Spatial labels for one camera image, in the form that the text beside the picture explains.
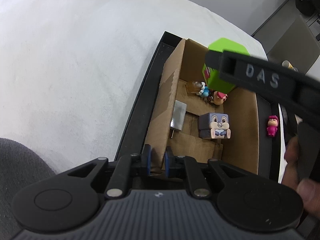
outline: green box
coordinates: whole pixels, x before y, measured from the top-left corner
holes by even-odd
[[[250,55],[245,46],[229,40],[227,38],[220,38],[215,42],[211,43],[208,47],[209,50],[215,50],[218,52],[223,52],[224,50],[241,53],[244,55]],[[222,92],[224,94],[230,93],[231,90],[235,88],[236,85],[229,82],[225,82],[219,78],[219,71],[211,67],[207,67],[205,64],[202,68],[202,74],[210,89]]]

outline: cardboard box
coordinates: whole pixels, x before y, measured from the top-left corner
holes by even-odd
[[[164,64],[159,92],[148,127],[145,144],[152,147],[152,167],[163,165],[167,145],[173,154],[192,156],[198,162],[218,157],[247,171],[258,173],[259,131],[255,93],[235,88],[221,106],[211,106],[196,95],[188,95],[185,82],[204,81],[202,68],[208,49],[192,40],[182,39]],[[183,130],[171,139],[170,122],[175,100],[187,104]],[[208,112],[229,115],[231,138],[204,140],[198,137],[197,117]]]

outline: finger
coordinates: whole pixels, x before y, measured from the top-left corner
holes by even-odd
[[[287,146],[287,149],[284,153],[284,159],[287,163],[295,163],[298,161],[299,157],[299,143],[298,137],[293,137]]]
[[[320,218],[320,183],[303,179],[297,187],[297,192],[303,200],[304,209]]]
[[[281,184],[286,185],[294,190],[299,184],[297,163],[288,163],[283,174]]]

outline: white table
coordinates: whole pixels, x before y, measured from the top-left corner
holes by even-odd
[[[261,44],[188,0],[0,0],[0,137],[56,172],[113,160],[144,73],[168,31],[204,46]]]

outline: gray pants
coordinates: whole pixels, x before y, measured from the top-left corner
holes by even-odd
[[[54,172],[33,151],[12,140],[0,138],[0,239],[10,239],[20,230],[12,212],[13,196],[23,187],[53,176]]]

